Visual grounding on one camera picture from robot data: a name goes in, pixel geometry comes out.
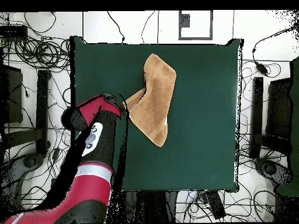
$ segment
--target black monitor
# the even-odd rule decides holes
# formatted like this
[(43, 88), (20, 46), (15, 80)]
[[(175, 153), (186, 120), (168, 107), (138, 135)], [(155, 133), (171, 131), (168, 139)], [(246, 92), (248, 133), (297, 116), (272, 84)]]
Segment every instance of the black monitor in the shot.
[(22, 81), (23, 75), (20, 69), (8, 65), (0, 66), (1, 95), (7, 96), (3, 102), (5, 109), (2, 117), (5, 124), (23, 121), (22, 109), (20, 108), (22, 106)]

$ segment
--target brown towel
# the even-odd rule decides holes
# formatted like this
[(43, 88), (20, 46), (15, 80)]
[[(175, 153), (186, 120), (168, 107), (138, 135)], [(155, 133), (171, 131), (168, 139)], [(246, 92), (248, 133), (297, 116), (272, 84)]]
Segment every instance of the brown towel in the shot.
[(175, 70), (151, 54), (144, 64), (145, 88), (126, 100), (131, 121), (158, 147), (167, 137), (167, 114), (175, 79)]

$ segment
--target floor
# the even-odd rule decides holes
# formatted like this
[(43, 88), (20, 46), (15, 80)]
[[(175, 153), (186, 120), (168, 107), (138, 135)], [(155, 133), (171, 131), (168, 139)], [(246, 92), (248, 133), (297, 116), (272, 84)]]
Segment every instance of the floor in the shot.
[[(190, 28), (192, 31), (184, 31), (182, 34), (201, 37), (206, 35), (209, 24), (209, 15), (200, 11), (185, 10), (182, 13), (191, 15)], [(27, 13), (26, 19), (31, 27), (42, 32), (53, 27), (43, 33), (45, 36), (59, 37), (68, 39), (71, 35), (82, 36), (88, 43), (121, 43), (121, 34), (118, 27), (113, 23), (107, 12), (39, 12)], [(213, 39), (212, 40), (178, 40), (178, 10), (165, 11), (136, 11), (136, 12), (110, 12), (116, 23), (119, 24), (121, 33), (125, 36), (125, 43), (129, 44), (169, 44), (169, 43), (205, 43), (205, 44), (227, 44), (232, 38), (242, 38), (245, 40), (242, 58), (243, 58), (243, 81), (242, 81), (242, 100), (241, 100), (241, 145), (246, 147), (248, 142), (245, 137), (250, 132), (250, 106), (251, 106), (251, 83), (254, 76), (264, 77), (264, 113), (263, 122), (266, 123), (267, 109), (267, 87), (271, 79), (256, 72), (254, 63), (252, 62), (252, 49), (254, 45), (261, 39), (270, 36), (271, 34), (288, 28), (290, 19), (274, 11), (266, 10), (214, 10), (213, 13)], [(5, 13), (0, 14), (0, 17), (5, 17)], [(24, 13), (10, 13), (9, 20), (11, 24), (17, 22), (25, 22)], [(205, 27), (198, 33), (198, 25), (194, 23), (205, 23)], [(29, 35), (38, 38), (31, 30)], [(57, 44), (61, 44), (62, 40), (55, 40)], [(268, 65), (271, 69), (271, 76), (276, 76), (275, 79), (287, 78), (290, 76), (289, 62), (299, 56), (299, 49), (296, 46), (297, 40), (291, 32), (283, 33), (274, 38), (269, 38), (256, 47), (255, 60)], [(36, 122), (36, 82), (37, 71), (20, 60), (16, 54), (10, 54), (6, 57), (6, 64), (20, 68), (23, 72), (23, 84), (27, 88), (29, 97), (23, 94), (23, 108), (30, 116), (32, 123)], [(51, 106), (48, 110), (48, 140), (51, 142), (49, 151), (54, 147), (63, 149), (64, 152), (60, 156), (60, 160), (55, 164), (54, 170), (49, 173), (49, 161), (45, 159), (41, 168), (29, 173), (26, 176), (26, 181), (23, 183), (22, 194), (23, 207), (34, 208), (46, 197), (44, 191), (48, 191), (51, 185), (52, 177), (57, 176), (59, 167), (62, 161), (62, 156), (67, 152), (70, 143), (69, 132), (65, 131), (61, 125), (60, 116), (63, 110), (67, 107), (67, 103), (62, 99), (62, 92), (69, 87), (69, 71), (53, 73), (53, 78), (49, 81), (49, 97), (48, 105)], [(69, 90), (65, 93), (65, 99), (69, 102)], [(23, 113), (22, 123), (13, 123), (6, 126), (5, 131), (15, 132), (20, 130), (31, 129), (32, 125), (27, 114)], [(25, 147), (25, 145), (14, 147), (7, 150), (7, 159), (18, 155), (23, 155), (28, 152), (34, 152), (34, 143)], [(264, 157), (268, 153), (267, 150), (262, 150), (260, 156)], [(280, 157), (281, 154), (273, 153), (271, 156), (280, 164), (286, 166), (286, 159)], [(177, 222), (271, 222), (273, 217), (271, 210), (274, 210), (275, 199), (267, 193), (261, 192), (256, 196), (253, 202), (253, 195), (261, 190), (273, 192), (273, 187), (269, 180), (258, 175), (254, 169), (254, 164), (246, 157), (242, 156), (242, 163), (238, 169), (238, 180), (240, 189), (236, 193), (228, 193), (220, 191), (222, 203), (224, 204), (227, 214), (224, 219), (215, 220), (207, 205), (201, 202), (194, 202), (195, 191), (183, 190), (179, 193), (176, 204)]]

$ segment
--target cable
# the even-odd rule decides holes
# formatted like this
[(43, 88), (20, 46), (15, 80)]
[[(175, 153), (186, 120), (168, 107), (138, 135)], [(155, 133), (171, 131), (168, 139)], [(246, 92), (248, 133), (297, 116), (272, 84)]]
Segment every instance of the cable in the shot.
[(24, 13), (24, 18), (25, 18), (25, 21), (26, 21), (26, 23), (28, 24), (28, 26), (36, 33), (36, 34), (40, 34), (40, 33), (45, 33), (45, 32), (48, 32), (53, 26), (54, 26), (54, 24), (55, 24), (55, 22), (56, 22), (56, 15), (53, 13), (53, 12), (51, 12), (51, 14), (54, 16), (54, 22), (53, 22), (53, 24), (52, 24), (52, 26), (51, 27), (49, 27), (46, 31), (36, 31), (35, 29), (33, 29), (32, 27), (31, 27), (31, 25), (29, 24), (29, 22), (27, 21), (27, 19), (26, 19), (26, 13), (27, 12), (25, 12)]
[(63, 101), (65, 102), (65, 103), (67, 103), (67, 104), (71, 104), (70, 102), (68, 102), (68, 101), (66, 101), (65, 100), (65, 97), (64, 97), (64, 94), (66, 93), (66, 91), (68, 90), (68, 89), (71, 89), (70, 87), (68, 87), (67, 89), (65, 89), (64, 91), (63, 91), (63, 94), (62, 94), (62, 99), (63, 99)]
[(39, 186), (36, 185), (36, 186), (32, 187), (27, 193), (25, 193), (25, 194), (21, 194), (21, 195), (24, 195), (24, 196), (21, 198), (21, 200), (24, 200), (25, 197), (28, 196), (28, 195), (35, 194), (37, 191), (34, 192), (34, 193), (30, 193), (34, 188), (38, 188), (39, 190), (41, 190), (41, 191), (43, 191), (44, 193), (47, 194), (47, 192), (46, 192), (42, 187), (39, 187)]
[(256, 196), (257, 196), (258, 194), (260, 194), (260, 193), (269, 193), (269, 194), (271, 194), (271, 195), (274, 196), (274, 197), (275, 197), (275, 195), (274, 195), (272, 192), (270, 192), (270, 191), (262, 190), (262, 191), (258, 191), (258, 192), (253, 196), (253, 207), (254, 207), (254, 209), (255, 209), (255, 213), (257, 214), (258, 218), (259, 218), (262, 222), (264, 222), (264, 220), (263, 220), (263, 219), (260, 217), (260, 215), (258, 214), (258, 209), (256, 208), (256, 201), (255, 201)]
[[(152, 16), (155, 12), (156, 12), (156, 11), (154, 10), (153, 13), (148, 17), (148, 19), (151, 18), (151, 16)], [(144, 31), (144, 29), (145, 29), (145, 26), (147, 25), (148, 19), (147, 19), (147, 21), (145, 22), (145, 25), (144, 25), (143, 30), (142, 30), (142, 32), (141, 32), (141, 38), (142, 38), (143, 44), (145, 44), (145, 43), (144, 43), (144, 40), (143, 40), (143, 36), (142, 36), (142, 35), (143, 35), (143, 31)]]
[(112, 20), (112, 21), (116, 24), (116, 26), (119, 28), (119, 25), (118, 25), (118, 24), (116, 23), (116, 21), (111, 17), (109, 11), (107, 11), (107, 13), (108, 13), (109, 17), (111, 18), (111, 20)]
[(267, 76), (267, 77), (269, 77), (269, 78), (275, 78), (277, 75), (276, 75), (276, 76), (269, 76), (269, 73), (268, 73), (266, 67), (265, 67), (263, 64), (256, 62), (254, 53), (255, 53), (255, 51), (256, 51), (256, 46), (257, 46), (257, 44), (259, 44), (261, 41), (264, 41), (264, 40), (266, 40), (266, 39), (269, 39), (269, 38), (271, 38), (271, 37), (273, 37), (273, 36), (278, 36), (278, 35), (280, 35), (280, 34), (282, 34), (282, 33), (284, 33), (284, 32), (289, 32), (289, 31), (292, 31), (292, 30), (295, 30), (295, 27), (290, 27), (290, 28), (288, 28), (288, 29), (284, 29), (284, 30), (278, 31), (278, 32), (276, 32), (275, 34), (272, 34), (272, 35), (270, 35), (270, 36), (268, 36), (268, 37), (266, 37), (266, 38), (263, 38), (263, 39), (259, 40), (259, 41), (255, 44), (254, 48), (252, 49), (252, 57), (253, 57), (253, 61), (254, 61), (255, 65), (256, 65), (256, 68), (258, 69), (258, 71), (259, 71), (260, 73), (262, 73), (264, 76)]

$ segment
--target table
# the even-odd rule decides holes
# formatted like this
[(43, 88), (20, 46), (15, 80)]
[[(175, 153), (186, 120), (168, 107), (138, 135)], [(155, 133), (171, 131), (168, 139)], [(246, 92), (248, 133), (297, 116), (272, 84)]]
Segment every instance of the table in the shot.
[[(238, 54), (241, 40), (228, 45), (84, 44), (71, 37), (75, 103), (102, 92), (125, 99), (143, 87), (143, 66), (151, 53), (177, 74), (168, 114), (168, 137), (155, 146), (132, 123), (128, 129), (123, 189), (235, 190), (235, 127)], [(114, 166), (125, 130), (116, 134)]]

